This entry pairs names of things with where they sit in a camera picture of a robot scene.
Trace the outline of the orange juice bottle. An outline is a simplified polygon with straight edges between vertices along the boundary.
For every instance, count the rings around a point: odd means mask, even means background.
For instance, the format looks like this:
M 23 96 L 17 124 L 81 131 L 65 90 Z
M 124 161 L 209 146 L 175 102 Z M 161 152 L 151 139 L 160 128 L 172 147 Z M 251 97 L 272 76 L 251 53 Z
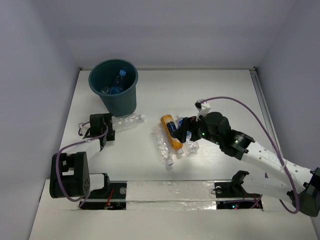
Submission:
M 182 155 L 184 153 L 183 144 L 174 136 L 174 132 L 177 130 L 177 127 L 173 117 L 170 114 L 164 115 L 161 117 L 160 122 L 164 128 L 172 149 L 178 155 Z

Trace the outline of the clear bottle white cap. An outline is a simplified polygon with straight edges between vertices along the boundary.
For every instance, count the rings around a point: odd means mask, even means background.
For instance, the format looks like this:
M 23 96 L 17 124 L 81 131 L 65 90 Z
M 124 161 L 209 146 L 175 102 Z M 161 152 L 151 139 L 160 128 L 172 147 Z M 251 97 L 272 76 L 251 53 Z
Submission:
M 105 95 L 111 95 L 112 89 L 109 86 L 104 86 L 101 88 L 100 92 Z

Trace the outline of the small clear bottle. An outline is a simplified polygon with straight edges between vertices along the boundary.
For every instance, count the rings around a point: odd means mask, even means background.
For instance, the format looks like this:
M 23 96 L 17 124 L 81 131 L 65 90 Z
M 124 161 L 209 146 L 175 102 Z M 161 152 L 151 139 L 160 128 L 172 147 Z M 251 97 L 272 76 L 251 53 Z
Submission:
M 130 114 L 122 117 L 112 117 L 112 127 L 116 132 L 127 131 L 137 127 L 145 121 L 143 114 Z

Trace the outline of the blue label bottle white cap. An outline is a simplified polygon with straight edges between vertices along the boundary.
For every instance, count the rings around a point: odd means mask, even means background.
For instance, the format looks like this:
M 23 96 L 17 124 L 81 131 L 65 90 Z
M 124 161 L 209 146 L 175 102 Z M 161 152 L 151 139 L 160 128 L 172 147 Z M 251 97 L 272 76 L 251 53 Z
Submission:
M 181 115 L 177 115 L 178 128 L 181 127 L 182 123 L 183 123 L 183 117 Z M 197 153 L 200 148 L 197 141 L 191 141 L 191 136 L 192 136 L 192 133 L 190 131 L 187 131 L 186 142 L 183 144 L 184 148 L 186 149 L 186 153 L 188 155 Z

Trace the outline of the clear bottle blue label cap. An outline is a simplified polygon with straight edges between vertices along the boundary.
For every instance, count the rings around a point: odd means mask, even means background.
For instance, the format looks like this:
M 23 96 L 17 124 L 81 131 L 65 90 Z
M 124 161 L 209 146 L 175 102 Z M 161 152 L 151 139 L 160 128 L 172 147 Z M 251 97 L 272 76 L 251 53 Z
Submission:
M 109 94 L 116 95 L 120 94 L 125 90 L 125 77 L 126 71 L 121 69 L 118 76 L 114 79 L 112 86 L 110 87 Z

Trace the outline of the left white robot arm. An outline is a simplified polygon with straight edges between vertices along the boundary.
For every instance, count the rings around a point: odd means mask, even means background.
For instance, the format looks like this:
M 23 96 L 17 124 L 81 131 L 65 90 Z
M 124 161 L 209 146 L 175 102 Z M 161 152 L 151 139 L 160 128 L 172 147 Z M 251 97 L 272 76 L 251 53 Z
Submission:
M 91 179 L 88 160 L 101 152 L 107 142 L 115 140 L 111 113 L 97 113 L 78 124 L 81 140 L 62 147 L 52 156 L 49 194 L 53 199 L 77 202 L 88 197 Z

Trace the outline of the dark green plastic bin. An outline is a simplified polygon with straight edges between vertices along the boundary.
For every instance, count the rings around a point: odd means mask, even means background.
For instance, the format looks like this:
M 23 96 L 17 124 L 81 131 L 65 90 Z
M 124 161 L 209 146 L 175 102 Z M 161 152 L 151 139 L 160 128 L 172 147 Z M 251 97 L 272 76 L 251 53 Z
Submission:
M 101 89 L 105 86 L 111 87 L 120 70 L 126 71 L 124 91 L 119 94 L 102 94 Z M 132 114 L 137 108 L 138 79 L 138 71 L 132 63 L 123 59 L 109 59 L 93 68 L 88 77 L 88 84 L 111 114 L 122 117 Z

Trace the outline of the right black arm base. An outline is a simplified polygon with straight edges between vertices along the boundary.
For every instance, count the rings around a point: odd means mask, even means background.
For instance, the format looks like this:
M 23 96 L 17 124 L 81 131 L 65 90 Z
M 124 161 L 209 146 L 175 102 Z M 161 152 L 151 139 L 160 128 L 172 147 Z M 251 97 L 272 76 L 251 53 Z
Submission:
M 231 180 L 214 183 L 211 194 L 216 197 L 218 210 L 263 209 L 262 196 L 257 193 L 247 193 L 242 184 L 247 171 L 238 171 Z

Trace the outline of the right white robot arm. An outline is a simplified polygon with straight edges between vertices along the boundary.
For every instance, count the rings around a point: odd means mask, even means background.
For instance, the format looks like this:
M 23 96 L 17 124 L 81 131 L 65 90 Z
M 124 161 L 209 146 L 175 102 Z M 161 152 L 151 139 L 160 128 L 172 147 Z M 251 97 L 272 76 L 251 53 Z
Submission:
M 181 143 L 191 133 L 191 140 L 207 140 L 219 146 L 229 157 L 261 169 L 266 176 L 257 177 L 239 170 L 230 183 L 235 196 L 260 194 L 291 203 L 299 212 L 317 217 L 320 212 L 320 169 L 311 170 L 267 150 L 251 136 L 234 130 L 229 120 L 219 112 L 200 117 L 185 117 L 172 134 Z

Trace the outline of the crumpled clear bottle blue cap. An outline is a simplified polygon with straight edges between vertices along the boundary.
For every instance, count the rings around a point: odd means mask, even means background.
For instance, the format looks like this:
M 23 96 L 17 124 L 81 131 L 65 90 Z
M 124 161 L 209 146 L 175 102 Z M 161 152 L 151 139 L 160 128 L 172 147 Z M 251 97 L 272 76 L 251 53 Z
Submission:
M 171 168 L 174 164 L 173 152 L 169 146 L 165 131 L 160 124 L 152 128 L 151 137 L 159 158 L 165 163 L 167 168 Z

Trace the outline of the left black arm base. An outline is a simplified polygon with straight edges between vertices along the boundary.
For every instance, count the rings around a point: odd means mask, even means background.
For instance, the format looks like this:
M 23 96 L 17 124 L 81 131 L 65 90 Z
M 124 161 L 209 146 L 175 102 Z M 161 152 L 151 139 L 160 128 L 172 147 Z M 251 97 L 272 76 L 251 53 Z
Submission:
M 111 181 L 108 188 L 93 190 L 89 198 L 81 200 L 81 210 L 126 210 L 127 182 Z

